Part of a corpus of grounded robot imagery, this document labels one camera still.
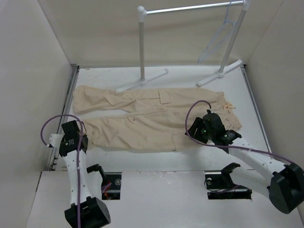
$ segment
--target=pant leg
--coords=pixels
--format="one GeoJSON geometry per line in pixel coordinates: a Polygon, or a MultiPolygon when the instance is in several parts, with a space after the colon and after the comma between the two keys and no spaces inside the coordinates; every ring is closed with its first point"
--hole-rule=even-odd
{"type": "Polygon", "coordinates": [[[73,92],[73,108],[75,113],[116,109],[136,112],[136,108],[139,108],[141,111],[151,110],[151,106],[153,105],[152,100],[159,102],[160,95],[158,89],[126,90],[117,93],[112,90],[82,85],[77,87],[73,92]],[[148,107],[139,102],[140,100],[149,100],[146,102],[148,107]]]}
{"type": "Polygon", "coordinates": [[[119,150],[167,152],[198,147],[184,135],[184,114],[172,111],[132,113],[84,120],[93,145],[119,150]]]}
{"type": "Polygon", "coordinates": [[[73,93],[76,113],[121,109],[127,112],[180,110],[201,99],[218,101],[216,92],[204,88],[135,89],[123,92],[79,86],[73,93]]]}

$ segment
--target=metal pole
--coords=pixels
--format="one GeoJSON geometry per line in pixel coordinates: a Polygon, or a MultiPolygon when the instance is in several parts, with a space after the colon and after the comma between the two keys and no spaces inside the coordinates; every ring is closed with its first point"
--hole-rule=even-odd
{"type": "Polygon", "coordinates": [[[222,61],[221,65],[220,65],[220,68],[219,68],[219,70],[218,70],[218,73],[219,73],[219,74],[223,74],[223,73],[224,73],[224,67],[225,67],[225,65],[226,65],[226,63],[227,63],[227,61],[228,61],[228,57],[229,57],[229,55],[230,55],[230,53],[231,53],[231,50],[232,50],[233,45],[234,45],[234,42],[236,41],[236,38],[237,38],[237,35],[238,35],[238,32],[239,32],[239,29],[241,28],[241,25],[242,25],[242,23],[243,23],[243,20],[244,20],[244,17],[245,17],[245,15],[246,15],[246,12],[247,12],[247,10],[242,10],[242,11],[241,11],[241,14],[239,15],[239,18],[238,18],[238,20],[237,20],[236,28],[235,28],[234,31],[233,31],[231,40],[230,40],[229,45],[228,45],[228,48],[227,48],[227,51],[226,51],[226,53],[225,53],[225,55],[224,55],[223,61],[222,61]]]}
{"type": "MultiPolygon", "coordinates": [[[[171,9],[159,9],[159,10],[151,10],[147,11],[146,14],[156,14],[156,13],[167,13],[167,12],[175,12],[175,11],[184,11],[184,10],[197,10],[202,8],[215,8],[215,7],[224,7],[228,6],[230,2],[222,2],[222,3],[214,3],[214,4],[206,4],[206,5],[199,5],[199,6],[187,6],[187,7],[179,7],[179,8],[171,8],[171,9]]],[[[244,1],[233,1],[231,6],[241,6],[244,4],[244,1]]]]}
{"type": "Polygon", "coordinates": [[[144,81],[144,43],[143,43],[143,22],[138,22],[139,24],[139,57],[141,65],[141,81],[144,81]]]}

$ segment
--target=beige cargo pants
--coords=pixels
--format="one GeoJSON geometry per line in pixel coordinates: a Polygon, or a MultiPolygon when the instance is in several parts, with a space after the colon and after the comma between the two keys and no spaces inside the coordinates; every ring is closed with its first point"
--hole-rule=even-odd
{"type": "MultiPolygon", "coordinates": [[[[138,89],[116,93],[80,86],[73,96],[75,113],[115,109],[129,112],[123,116],[83,120],[93,145],[113,149],[164,152],[198,146],[184,135],[186,114],[198,100],[211,103],[226,129],[242,127],[232,110],[224,108],[224,93],[203,88],[138,89]]],[[[198,104],[190,114],[188,128],[197,116],[204,116],[207,109],[207,104],[198,104]]]]}

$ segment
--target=white floor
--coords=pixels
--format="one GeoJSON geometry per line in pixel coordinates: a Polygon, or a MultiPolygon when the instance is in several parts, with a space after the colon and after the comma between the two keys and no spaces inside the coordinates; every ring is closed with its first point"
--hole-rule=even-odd
{"type": "MultiPolygon", "coordinates": [[[[164,68],[146,67],[146,75],[161,71],[164,68]]],[[[168,75],[140,88],[195,87],[196,82],[213,74],[218,66],[168,66],[166,68],[169,70],[168,75]]],[[[116,89],[138,80],[139,75],[138,67],[80,69],[76,87],[87,85],[116,89]]],[[[243,125],[239,132],[255,147],[267,150],[241,69],[238,68],[228,73],[223,79],[217,79],[204,87],[213,91],[223,91],[227,101],[236,107],[233,112],[243,125]]],[[[120,110],[97,111],[79,115],[79,117],[84,119],[124,113],[120,110]]],[[[161,153],[111,151],[95,147],[87,152],[87,165],[99,163],[106,172],[220,170],[231,162],[239,162],[245,166],[237,158],[222,150],[210,147],[161,153]]],[[[58,159],[56,170],[66,170],[62,158],[58,159]]]]}
{"type": "MultiPolygon", "coordinates": [[[[264,196],[208,200],[203,171],[123,172],[121,199],[107,205],[105,228],[303,228],[298,210],[282,214],[264,196]]],[[[27,228],[70,228],[67,172],[43,172],[27,228]]]]}
{"type": "MultiPolygon", "coordinates": [[[[169,74],[145,88],[194,87],[216,71],[215,66],[169,66],[169,74]]],[[[147,75],[164,67],[147,67],[147,75]]],[[[116,89],[139,78],[139,68],[81,69],[77,85],[116,89]]],[[[247,141],[266,150],[266,142],[241,69],[205,88],[224,91],[236,109],[247,141]]],[[[79,116],[123,114],[93,112],[79,116]]],[[[252,200],[208,200],[204,187],[206,170],[221,170],[240,163],[222,150],[201,147],[183,152],[134,153],[94,148],[87,152],[87,166],[99,163],[106,172],[123,171],[121,200],[105,201],[112,223],[109,228],[303,228],[298,210],[285,215],[264,196],[253,192],[252,200]]],[[[43,172],[27,228],[70,227],[64,218],[69,208],[70,186],[61,158],[57,171],[43,172]]]]}

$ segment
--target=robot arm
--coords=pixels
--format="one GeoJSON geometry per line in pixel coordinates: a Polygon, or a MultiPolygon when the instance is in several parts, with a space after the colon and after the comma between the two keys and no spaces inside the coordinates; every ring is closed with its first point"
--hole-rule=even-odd
{"type": "Polygon", "coordinates": [[[59,154],[66,163],[67,172],[71,185],[71,208],[65,211],[67,222],[73,228],[77,228],[77,202],[78,185],[80,185],[80,217],[81,227],[101,228],[111,223],[110,213],[107,206],[97,197],[93,197],[89,191],[86,181],[88,172],[99,171],[103,177],[103,184],[106,179],[102,168],[99,165],[86,168],[86,150],[88,138],[83,136],[81,150],[79,152],[79,167],[77,168],[77,147],[80,139],[80,130],[76,121],[62,124],[64,135],[52,134],[50,136],[51,147],[59,147],[59,154]],[[78,184],[77,169],[80,170],[80,183],[78,184]]]}
{"type": "Polygon", "coordinates": [[[216,113],[208,110],[203,118],[197,117],[188,134],[205,144],[211,140],[216,147],[252,167],[254,170],[246,170],[239,164],[232,163],[222,169],[221,173],[233,184],[248,187],[269,198],[282,213],[290,213],[304,201],[304,175],[301,167],[294,163],[287,165],[268,155],[251,151],[253,146],[237,132],[226,131],[216,113]]]}

